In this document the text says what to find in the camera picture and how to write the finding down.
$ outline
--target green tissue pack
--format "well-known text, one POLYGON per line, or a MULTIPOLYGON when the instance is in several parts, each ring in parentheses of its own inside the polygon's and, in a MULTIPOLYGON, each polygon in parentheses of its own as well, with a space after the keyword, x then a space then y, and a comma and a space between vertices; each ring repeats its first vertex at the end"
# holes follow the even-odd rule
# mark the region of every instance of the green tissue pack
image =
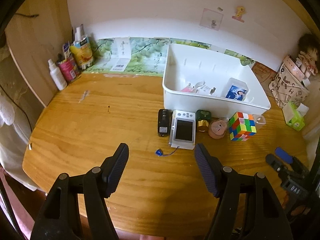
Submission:
POLYGON ((297 131, 300 131, 304 127, 304 118, 292 102, 286 103, 282 108, 282 112, 287 125, 297 131))

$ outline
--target gold jar lid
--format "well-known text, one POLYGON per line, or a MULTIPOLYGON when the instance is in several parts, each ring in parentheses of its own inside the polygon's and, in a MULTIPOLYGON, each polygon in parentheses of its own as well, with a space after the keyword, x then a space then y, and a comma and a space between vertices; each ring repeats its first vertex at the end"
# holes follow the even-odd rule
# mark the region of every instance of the gold jar lid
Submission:
POLYGON ((198 131, 206 132, 209 128, 209 122, 207 120, 198 121, 198 131))

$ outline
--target tall white box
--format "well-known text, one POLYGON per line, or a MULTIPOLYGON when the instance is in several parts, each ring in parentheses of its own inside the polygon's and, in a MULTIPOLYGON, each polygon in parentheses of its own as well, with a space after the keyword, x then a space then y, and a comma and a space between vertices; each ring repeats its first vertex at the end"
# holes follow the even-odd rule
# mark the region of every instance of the tall white box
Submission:
POLYGON ((210 111, 213 117, 231 118, 235 112, 263 114, 271 105, 249 66, 242 66, 238 58, 188 45, 170 44, 162 81, 164 108, 195 113, 210 111), (224 98, 222 95, 229 78, 248 86, 244 101, 224 98), (212 96, 181 92, 189 83, 204 81, 215 87, 212 96))

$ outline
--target blue usb cap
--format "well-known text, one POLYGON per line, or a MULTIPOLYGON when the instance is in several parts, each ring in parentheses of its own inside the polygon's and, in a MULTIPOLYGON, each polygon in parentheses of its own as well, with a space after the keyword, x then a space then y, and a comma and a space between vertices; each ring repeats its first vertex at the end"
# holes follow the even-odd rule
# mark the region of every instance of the blue usb cap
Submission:
POLYGON ((163 151, 161 149, 157 149, 155 154, 158 155, 158 156, 162 156, 163 155, 163 151))

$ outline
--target sticker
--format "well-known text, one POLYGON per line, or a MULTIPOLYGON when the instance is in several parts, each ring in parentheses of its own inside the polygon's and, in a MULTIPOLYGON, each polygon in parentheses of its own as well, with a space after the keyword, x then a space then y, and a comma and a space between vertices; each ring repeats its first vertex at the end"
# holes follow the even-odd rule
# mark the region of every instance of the sticker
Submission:
POLYGON ((130 58, 120 58, 117 60, 117 62, 112 66, 110 71, 117 71, 117 72, 123 72, 127 65, 130 62, 130 58))
POLYGON ((222 22, 223 14, 218 13, 207 8, 204 8, 200 26, 218 31, 222 22))
POLYGON ((246 93, 247 90, 232 85, 226 98, 242 101, 246 93))
POLYGON ((233 16, 232 18, 239 21, 239 22, 244 23, 244 20, 241 18, 245 13, 247 13, 247 12, 243 6, 237 6, 236 7, 236 15, 233 16))
POLYGON ((168 132, 168 128, 167 128, 167 127, 160 126, 160 127, 159 127, 159 131, 162 132, 162 133, 167 133, 167 132, 168 132))
POLYGON ((76 76, 77 76, 74 70, 70 71, 70 75, 71 75, 72 79, 76 78, 76 76))

